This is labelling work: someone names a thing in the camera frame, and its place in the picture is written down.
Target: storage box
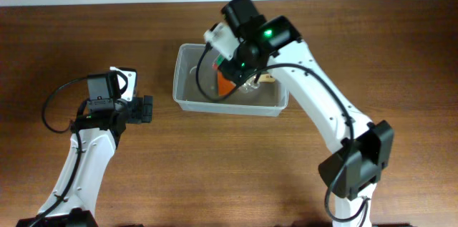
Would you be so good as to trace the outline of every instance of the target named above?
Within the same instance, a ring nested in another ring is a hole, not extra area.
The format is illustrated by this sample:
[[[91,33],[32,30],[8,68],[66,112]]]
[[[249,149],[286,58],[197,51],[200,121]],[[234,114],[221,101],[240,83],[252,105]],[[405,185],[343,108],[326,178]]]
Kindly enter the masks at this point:
[[[173,99],[183,110],[276,117],[286,108],[289,91],[278,81],[261,83],[258,89],[248,93],[237,91],[219,103],[205,99],[195,83],[195,69],[204,48],[204,44],[183,44],[178,52]],[[200,86],[215,98],[218,97],[218,78],[213,62],[218,55],[215,49],[209,51],[199,69]]]

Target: clear plastic object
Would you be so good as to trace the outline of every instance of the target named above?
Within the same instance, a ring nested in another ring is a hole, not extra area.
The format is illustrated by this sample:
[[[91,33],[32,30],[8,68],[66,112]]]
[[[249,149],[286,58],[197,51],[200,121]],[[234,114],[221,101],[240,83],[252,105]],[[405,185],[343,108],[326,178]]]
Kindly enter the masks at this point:
[[[195,68],[204,48],[204,44],[183,44],[180,47],[175,65],[173,99],[183,110],[275,117],[286,108],[289,91],[280,82],[254,84],[254,78],[223,102],[214,103],[205,99],[195,83]],[[200,85],[212,97],[218,96],[217,69],[213,66],[218,55],[214,49],[209,51],[199,70]]]

